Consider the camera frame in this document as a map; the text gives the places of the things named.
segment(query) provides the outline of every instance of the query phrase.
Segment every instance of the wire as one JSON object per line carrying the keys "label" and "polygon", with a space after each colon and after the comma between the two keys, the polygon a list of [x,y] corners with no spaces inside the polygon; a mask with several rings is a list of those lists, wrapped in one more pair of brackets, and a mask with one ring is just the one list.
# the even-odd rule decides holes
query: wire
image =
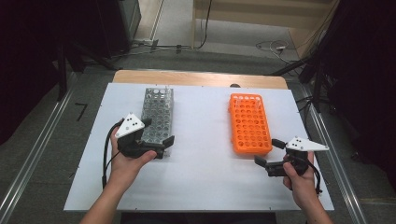
{"label": "wire", "polygon": [[120,154],[120,151],[118,151],[117,153],[116,153],[116,155],[114,155],[113,157],[111,157],[111,159],[108,161],[108,163],[107,163],[107,165],[106,165],[106,171],[107,171],[107,168],[108,168],[108,166],[110,165],[110,163],[114,160],[114,158],[116,158],[116,156],[118,156]]}
{"label": "wire", "polygon": [[302,159],[302,158],[295,157],[295,156],[292,156],[291,158],[293,160],[297,160],[299,162],[303,162],[303,163],[307,164],[314,170],[314,175],[317,178],[317,185],[315,187],[315,191],[316,191],[317,195],[319,195],[322,192],[322,190],[320,189],[320,171],[317,169],[317,167],[315,167],[315,165],[312,164],[312,162],[309,161],[308,159]]}
{"label": "wire", "polygon": [[109,141],[110,136],[113,133],[114,129],[116,129],[117,127],[120,127],[121,124],[123,123],[123,121],[124,121],[124,119],[122,119],[121,121],[119,121],[116,124],[114,124],[113,127],[111,127],[110,130],[108,131],[108,134],[107,134],[107,137],[106,137],[105,149],[104,149],[104,153],[103,153],[103,176],[102,176],[102,187],[103,187],[103,189],[105,188],[106,183],[107,183],[107,176],[106,176],[107,167],[108,167],[109,163],[120,153],[120,152],[117,152],[117,154],[114,155],[108,163],[106,163],[106,161],[107,161],[108,141]]}
{"label": "wire", "polygon": [[201,43],[201,45],[198,48],[196,48],[196,49],[201,49],[204,46],[205,42],[206,42],[206,39],[207,39],[207,24],[209,22],[210,8],[212,8],[212,0],[210,0],[210,2],[209,2],[209,8],[207,9],[207,14],[206,14],[205,38],[204,38],[204,41]]}

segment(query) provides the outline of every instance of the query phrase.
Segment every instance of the black curtain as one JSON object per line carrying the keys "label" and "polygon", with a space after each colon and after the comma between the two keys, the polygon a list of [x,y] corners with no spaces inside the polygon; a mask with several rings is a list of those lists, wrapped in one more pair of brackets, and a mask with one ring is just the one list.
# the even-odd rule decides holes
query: black curtain
{"label": "black curtain", "polygon": [[340,8],[343,22],[319,55],[336,80],[328,95],[355,133],[353,146],[396,189],[396,2],[350,0]]}

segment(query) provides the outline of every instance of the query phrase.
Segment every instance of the person's right hand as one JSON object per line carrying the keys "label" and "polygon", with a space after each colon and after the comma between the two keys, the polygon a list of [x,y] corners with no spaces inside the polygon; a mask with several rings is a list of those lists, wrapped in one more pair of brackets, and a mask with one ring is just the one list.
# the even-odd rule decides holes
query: person's right hand
{"label": "person's right hand", "polygon": [[[308,159],[314,163],[314,152],[308,152]],[[283,184],[293,191],[293,199],[296,204],[307,209],[313,202],[318,201],[318,195],[315,191],[314,170],[309,167],[303,175],[298,175],[290,162],[283,164],[283,169],[288,176],[283,178]]]}

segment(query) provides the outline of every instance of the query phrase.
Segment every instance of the white board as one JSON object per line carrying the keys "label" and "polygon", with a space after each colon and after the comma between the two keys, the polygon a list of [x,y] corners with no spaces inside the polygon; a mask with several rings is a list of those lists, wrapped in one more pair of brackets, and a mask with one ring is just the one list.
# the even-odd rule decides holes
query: white board
{"label": "white board", "polygon": [[[116,84],[107,86],[92,133],[84,149],[66,211],[89,210],[102,192],[103,147],[108,130],[133,111],[139,118],[146,88],[165,86]],[[268,177],[253,159],[233,153],[228,104],[231,93],[262,96],[272,138],[289,141],[306,132],[291,91],[196,86],[174,89],[170,157],[149,162],[124,194],[124,211],[269,211],[299,210],[282,177]],[[275,148],[268,161],[281,161],[285,151]],[[324,183],[319,197],[333,210]]]}

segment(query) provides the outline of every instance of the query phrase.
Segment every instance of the metal rail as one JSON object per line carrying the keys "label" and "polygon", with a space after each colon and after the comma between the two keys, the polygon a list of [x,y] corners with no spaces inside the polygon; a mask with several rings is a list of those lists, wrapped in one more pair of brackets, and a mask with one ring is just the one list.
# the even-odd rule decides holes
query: metal rail
{"label": "metal rail", "polygon": [[58,102],[52,110],[52,113],[49,116],[41,134],[38,136],[35,141],[34,146],[32,147],[28,157],[26,158],[23,166],[18,172],[17,176],[8,187],[6,192],[6,197],[2,201],[0,206],[0,223],[8,223],[9,218],[14,211],[15,206],[17,205],[18,200],[23,194],[30,177],[35,170],[43,152],[46,149],[47,143],[50,140],[50,137],[55,130],[59,119],[64,112],[64,109],[67,106],[67,103],[75,89],[75,84],[78,81],[78,77],[76,73],[72,73],[68,82],[69,82],[69,91],[65,94],[62,101]]}

